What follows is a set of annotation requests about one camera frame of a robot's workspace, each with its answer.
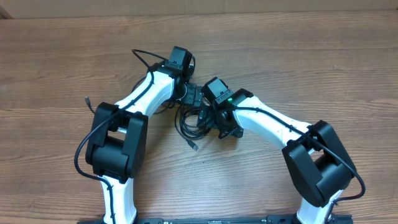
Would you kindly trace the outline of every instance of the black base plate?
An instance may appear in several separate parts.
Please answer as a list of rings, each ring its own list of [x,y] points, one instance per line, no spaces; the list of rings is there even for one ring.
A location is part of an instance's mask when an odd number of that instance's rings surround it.
[[[105,224],[102,220],[78,222],[79,224]],[[353,224],[352,215],[331,214],[328,224]],[[198,218],[163,220],[161,218],[138,218],[134,224],[301,224],[296,215],[268,215],[264,218]]]

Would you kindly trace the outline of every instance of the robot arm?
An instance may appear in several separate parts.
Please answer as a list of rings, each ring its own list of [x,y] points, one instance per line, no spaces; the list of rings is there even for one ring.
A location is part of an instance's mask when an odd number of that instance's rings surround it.
[[[296,121],[271,109],[262,103],[256,96],[246,98],[238,104],[238,107],[260,108],[268,111],[304,133],[308,131],[307,127],[310,126],[309,123]],[[264,113],[250,110],[235,110],[233,111],[233,115],[240,127],[255,132],[278,149],[283,149],[287,146],[289,141],[296,140],[301,136]],[[308,154],[311,154],[313,151],[313,149],[309,150]],[[332,201],[339,197],[342,192],[342,190],[338,190],[324,207],[315,207],[303,198],[301,206],[297,212],[297,219],[301,223],[323,223]]]
[[[293,183],[303,196],[302,205],[294,216],[295,222],[322,224],[331,201],[347,188],[353,176],[327,153],[313,162],[309,154],[321,149],[311,144],[307,138],[317,138],[317,141],[333,150],[333,153],[355,169],[333,128],[324,121],[310,125],[284,116],[263,104],[247,90],[240,89],[233,93],[216,77],[203,88],[188,84],[194,69],[190,70],[191,58],[190,52],[175,47],[168,61],[151,67],[154,84],[132,106],[120,111],[120,115],[116,116],[115,112],[128,105],[150,85],[152,76],[149,73],[143,84],[125,99],[115,105],[102,103],[97,107],[92,130],[100,123],[107,122],[107,125],[89,138],[86,162],[93,166],[96,175],[113,186],[114,202],[111,205],[108,187],[102,183],[106,205],[102,221],[112,223],[116,220],[118,224],[132,224],[136,219],[132,186],[144,160],[148,119],[164,101],[180,100],[181,104],[213,110],[216,124],[212,125],[220,130],[219,137],[222,133],[227,133],[224,137],[231,134],[241,138],[243,129],[249,129],[281,149]],[[211,105],[203,106],[202,97]],[[305,135],[292,131],[292,127]],[[120,131],[126,134],[126,138],[124,141],[112,138],[108,136],[108,131]]]
[[[130,113],[140,112],[143,115],[151,117],[155,110],[166,100],[170,99],[174,90],[174,79],[162,72],[154,72],[154,84],[148,92],[142,96],[133,106],[126,111]],[[146,79],[125,99],[115,103],[120,108],[126,106],[131,100],[135,99],[142,93],[150,83],[151,75],[147,74]],[[119,128],[118,131],[127,133],[127,129]],[[113,208],[116,211],[115,219],[117,223],[131,224],[136,218],[137,210],[134,206],[133,200],[133,178],[128,178],[123,184],[118,179],[104,175],[103,178],[109,181],[113,186]],[[111,204],[109,198],[108,187],[105,183],[101,183],[104,192],[105,215],[103,221],[105,223],[112,223],[111,218]]]
[[[262,110],[268,111],[286,123],[293,125],[302,132],[307,132],[307,127],[310,125],[305,122],[296,121],[276,110],[271,109],[262,103],[256,96],[246,98],[244,101],[238,104],[238,107],[260,108]],[[296,140],[300,137],[299,134],[291,131],[289,128],[285,127],[283,124],[280,124],[264,113],[250,110],[236,110],[233,111],[233,115],[240,127],[255,132],[278,149],[283,149],[287,145],[288,141]]]
[[[211,102],[210,107],[218,111],[220,136],[222,132],[230,133],[237,128],[248,129],[282,150],[293,183],[303,197],[297,220],[323,223],[332,201],[347,188],[354,176],[329,153],[324,153],[314,162],[310,154],[321,149],[309,138],[317,138],[355,169],[333,128],[324,121],[310,125],[282,115],[247,90],[233,93],[218,78],[210,80],[202,90]],[[292,131],[292,127],[306,135]]]

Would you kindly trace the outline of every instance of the black joint housing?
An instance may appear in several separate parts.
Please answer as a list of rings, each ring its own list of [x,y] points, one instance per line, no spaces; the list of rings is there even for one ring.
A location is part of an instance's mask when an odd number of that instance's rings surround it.
[[[192,54],[187,49],[175,46],[170,58],[164,63],[163,67],[159,67],[158,71],[174,79],[174,91],[170,101],[181,99],[185,96],[186,85],[193,75],[194,69],[189,64]]]
[[[201,89],[204,97],[210,102],[210,106],[201,108],[198,125],[207,123],[206,117],[212,117],[219,110],[234,108],[253,94],[247,90],[240,89],[236,93],[228,89],[228,86],[219,78],[214,77],[208,81]],[[216,114],[216,122],[208,122],[209,128],[219,129],[220,139],[227,135],[233,135],[237,138],[243,136],[243,128],[239,127],[232,111],[224,111]]]
[[[91,130],[119,110],[118,106],[101,103],[94,115]],[[108,131],[127,130],[124,141],[108,136]],[[86,162],[96,175],[107,175],[125,183],[134,178],[145,156],[148,116],[124,111],[102,126],[88,140]]]
[[[201,92],[201,88],[201,86],[197,86],[194,83],[189,83],[187,85],[187,93],[181,99],[181,104],[199,108],[203,99],[203,93]]]
[[[348,187],[354,175],[326,151],[315,162],[308,151],[312,148],[307,138],[317,141],[342,158],[356,170],[353,161],[330,124],[319,121],[308,127],[309,136],[289,141],[282,149],[293,184],[300,195],[315,207],[324,207],[337,191]]]

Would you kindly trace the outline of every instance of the table surface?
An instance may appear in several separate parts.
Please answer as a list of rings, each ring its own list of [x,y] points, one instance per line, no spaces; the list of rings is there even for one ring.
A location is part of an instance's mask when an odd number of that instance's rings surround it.
[[[104,213],[100,183],[73,166],[93,105],[129,94],[146,68],[132,48],[197,59],[299,121],[333,125],[366,195],[334,212],[397,223],[398,12],[303,12],[0,21],[0,222],[75,223]],[[144,57],[149,63],[156,60]],[[175,109],[151,117],[135,179],[140,217],[263,217],[300,205],[279,150],[250,131],[190,149]],[[87,172],[83,156],[80,164]],[[357,180],[344,192],[359,192]]]

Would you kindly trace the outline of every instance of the cable connector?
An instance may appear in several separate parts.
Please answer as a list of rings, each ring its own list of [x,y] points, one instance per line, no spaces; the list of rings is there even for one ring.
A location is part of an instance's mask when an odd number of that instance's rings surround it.
[[[191,146],[191,148],[193,150],[197,151],[199,149],[199,147],[195,143],[193,143],[193,141],[191,141],[189,139],[186,139],[186,141],[187,141],[188,145]]]
[[[87,104],[88,108],[90,109],[90,111],[93,112],[93,114],[95,114],[95,112],[91,108],[91,102],[90,102],[90,99],[88,98],[88,96],[85,97],[85,100],[86,100],[86,104]]]

